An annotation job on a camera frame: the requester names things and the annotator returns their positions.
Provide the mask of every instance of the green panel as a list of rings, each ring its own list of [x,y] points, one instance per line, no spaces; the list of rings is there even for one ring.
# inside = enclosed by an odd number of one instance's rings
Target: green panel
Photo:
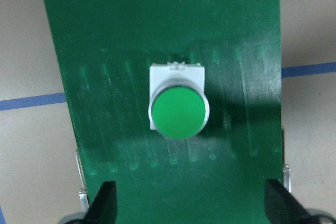
[[[45,0],[92,199],[117,224],[268,223],[281,178],[279,0]],[[210,116],[187,140],[149,129],[152,62],[200,62]]]

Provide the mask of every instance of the metal bracket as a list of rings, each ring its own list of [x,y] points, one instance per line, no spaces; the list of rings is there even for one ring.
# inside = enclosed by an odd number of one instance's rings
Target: metal bracket
[[[80,160],[78,149],[76,150],[76,162],[77,162],[77,168],[78,168],[80,181],[82,183],[82,188],[79,190],[79,193],[78,193],[79,202],[82,207],[82,211],[87,212],[89,209],[89,200],[88,200],[88,193],[86,189],[86,183],[85,183],[85,178],[84,178],[84,173],[83,173],[83,168],[82,168],[82,162]]]

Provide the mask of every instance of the green push button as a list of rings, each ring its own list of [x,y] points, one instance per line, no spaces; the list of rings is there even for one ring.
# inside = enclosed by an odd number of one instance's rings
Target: green push button
[[[152,106],[152,119],[163,135],[184,139],[197,134],[207,120],[203,98],[187,87],[173,87],[160,93]]]

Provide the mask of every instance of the beige floor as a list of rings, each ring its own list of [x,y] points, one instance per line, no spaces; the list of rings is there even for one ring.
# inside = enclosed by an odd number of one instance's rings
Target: beige floor
[[[281,0],[283,66],[336,61],[336,0]],[[0,0],[0,100],[63,92],[43,0]],[[336,216],[336,73],[284,79],[293,194]],[[0,206],[8,224],[80,211],[66,103],[0,111]]]

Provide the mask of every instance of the blue tape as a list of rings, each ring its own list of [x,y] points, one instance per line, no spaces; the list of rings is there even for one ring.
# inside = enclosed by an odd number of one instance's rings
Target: blue tape
[[[336,72],[336,62],[322,63],[307,66],[283,68],[282,78],[308,76],[311,74]],[[64,93],[38,95],[36,97],[25,97],[11,100],[0,101],[1,110],[13,110],[33,106],[67,102]]]
[[[6,224],[5,217],[2,213],[1,207],[0,207],[0,224]]]
[[[281,71],[281,77],[289,78],[289,77],[309,76],[312,74],[332,73],[332,72],[336,72],[336,62],[283,68]]]
[[[4,100],[0,101],[0,111],[62,103],[66,101],[67,100],[65,98],[64,93],[45,94],[45,95],[38,95],[36,97],[25,97],[25,98]]]

